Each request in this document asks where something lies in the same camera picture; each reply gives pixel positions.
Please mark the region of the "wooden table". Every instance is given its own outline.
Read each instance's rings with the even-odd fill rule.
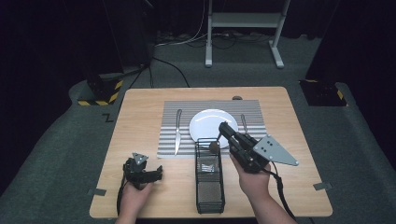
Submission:
[[[282,87],[128,90],[97,185],[98,189],[106,190],[106,195],[93,196],[90,215],[97,218],[117,216],[121,167],[133,152],[138,152],[148,156],[147,171],[163,166],[163,180],[155,183],[140,217],[254,217],[248,199],[239,187],[238,174],[228,157],[222,158],[226,202],[224,213],[203,215],[198,214],[195,203],[194,159],[157,158],[165,101],[231,100],[235,95],[246,100],[259,100],[267,132],[300,162],[299,166],[276,165],[283,179],[286,201],[294,215],[331,215],[332,206],[326,191],[313,187],[321,183],[318,169],[288,93]],[[270,193],[281,204],[273,178],[270,180]]]

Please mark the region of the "metal stand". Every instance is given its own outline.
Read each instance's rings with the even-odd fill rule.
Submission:
[[[276,28],[274,40],[269,41],[270,49],[273,53],[276,67],[283,68],[277,43],[282,32],[290,0],[285,0],[281,13],[214,13],[212,9],[212,1],[209,0],[209,9],[207,12],[207,41],[205,66],[211,67],[212,59],[212,29],[213,27],[260,27],[260,28]]]

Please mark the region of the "gray carpet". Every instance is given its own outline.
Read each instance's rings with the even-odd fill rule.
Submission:
[[[330,217],[298,217],[299,223],[396,223],[396,174],[375,141],[346,84],[337,83],[348,106],[313,107],[298,80],[304,79],[320,40],[282,37],[279,51],[285,68],[277,69],[267,42],[238,42],[214,49],[213,67],[205,68],[205,48],[187,45],[155,49],[155,57],[176,65],[191,87],[283,86],[328,190]],[[219,48],[233,42],[215,39]],[[154,88],[187,87],[172,66],[153,60]],[[73,105],[36,143],[18,175],[0,199],[0,223],[114,223],[93,219],[90,189],[95,189],[121,100],[137,75],[124,79],[114,105],[79,106],[84,85],[70,90]],[[145,70],[132,88],[151,88]],[[246,219],[144,219],[138,223],[254,223]]]

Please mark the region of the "dark background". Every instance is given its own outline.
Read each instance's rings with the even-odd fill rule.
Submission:
[[[120,53],[115,50],[121,43],[112,37],[103,1],[87,0],[82,1],[85,7],[68,8],[76,2],[0,3],[1,192],[43,132],[71,105],[68,90],[86,79],[87,71],[97,75],[123,69]],[[215,2],[214,10],[281,9],[275,0],[264,5],[257,0],[242,4],[227,1],[226,7],[222,1]],[[157,29],[161,32],[179,35],[197,31],[200,20],[194,22],[192,18],[202,16],[202,1],[168,0],[153,4]],[[385,0],[344,0],[338,7],[337,4],[335,0],[291,1],[282,35],[323,38],[307,78],[345,82],[378,144],[394,165],[395,7]],[[86,17],[71,17],[72,9]],[[90,29],[77,33],[76,24],[83,23]]]

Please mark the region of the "white plate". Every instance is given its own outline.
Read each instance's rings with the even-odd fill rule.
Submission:
[[[217,138],[219,126],[227,121],[228,125],[238,132],[238,124],[229,113],[219,109],[207,109],[196,114],[190,122],[190,135],[196,142],[199,138]],[[228,140],[222,136],[219,140],[220,148],[228,146]]]

